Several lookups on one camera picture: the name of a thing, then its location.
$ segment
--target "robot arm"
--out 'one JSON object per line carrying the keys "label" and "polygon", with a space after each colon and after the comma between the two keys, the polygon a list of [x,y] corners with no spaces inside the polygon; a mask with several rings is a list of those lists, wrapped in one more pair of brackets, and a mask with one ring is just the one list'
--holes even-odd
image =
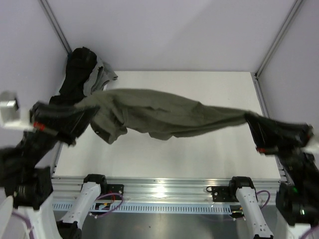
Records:
{"label": "robot arm", "polygon": [[90,174],[84,179],[79,197],[72,208],[60,221],[53,213],[53,194],[41,204],[38,210],[28,206],[18,206],[13,210],[30,221],[31,229],[25,225],[30,239],[80,239],[82,226],[94,201],[106,193],[107,183],[103,175]]}
{"label": "robot arm", "polygon": [[13,197],[13,213],[30,222],[31,239],[78,239],[93,202],[101,192],[106,193],[104,176],[86,178],[75,205],[57,224],[50,168],[35,168],[58,141],[74,145],[98,109],[36,103],[31,110],[24,110],[18,107],[15,94],[0,95],[0,124],[24,130],[16,147],[0,150],[0,187]]}
{"label": "robot arm", "polygon": [[319,171],[311,153],[319,137],[307,124],[288,124],[261,116],[246,116],[257,151],[275,155],[293,184],[281,183],[276,195],[278,222],[275,239],[305,239],[319,224]]}
{"label": "robot arm", "polygon": [[246,218],[249,239],[273,239],[257,201],[256,190],[248,177],[233,177],[229,190],[239,201]]}

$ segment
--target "purple cable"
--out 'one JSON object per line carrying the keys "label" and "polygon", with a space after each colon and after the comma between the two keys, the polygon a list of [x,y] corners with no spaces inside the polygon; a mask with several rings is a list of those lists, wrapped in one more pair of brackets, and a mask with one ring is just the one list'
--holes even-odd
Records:
{"label": "purple cable", "polygon": [[300,239],[306,239],[310,234],[314,233],[315,231],[317,231],[319,229],[319,225],[314,227],[314,228],[310,228],[308,231],[306,231],[302,237]]}
{"label": "purple cable", "polygon": [[264,205],[260,208],[260,209],[263,209],[265,206],[267,206],[267,204],[269,203],[269,200],[270,200],[270,192],[267,191],[267,190],[261,190],[259,192],[256,193],[256,195],[258,194],[261,194],[261,193],[267,193],[268,194],[268,198],[266,200],[266,202],[264,203]]}
{"label": "purple cable", "polygon": [[120,196],[120,197],[122,198],[122,200],[121,200],[121,202],[120,202],[119,205],[117,205],[115,208],[113,208],[112,210],[108,211],[107,213],[103,213],[103,214],[101,214],[101,215],[94,215],[94,214],[91,214],[91,213],[90,213],[89,215],[90,215],[90,216],[97,217],[97,218],[101,218],[101,217],[104,217],[104,216],[110,214],[111,212],[115,211],[117,208],[119,208],[119,207],[122,205],[122,203],[124,202],[124,198],[123,198],[122,194],[120,194],[120,193],[108,193],[108,194],[105,194],[105,195],[102,195],[102,196],[98,197],[96,200],[105,198],[105,197],[107,197],[107,196],[112,196],[112,195]]}
{"label": "purple cable", "polygon": [[26,224],[26,227],[30,230],[30,232],[29,232],[30,239],[35,239],[33,231],[32,231],[32,225],[31,225],[30,220],[28,218],[26,218],[25,216],[23,216],[23,215],[21,215],[19,213],[16,213],[16,212],[12,212],[12,216],[14,216],[16,218],[19,218],[20,220],[24,221],[24,223]]}

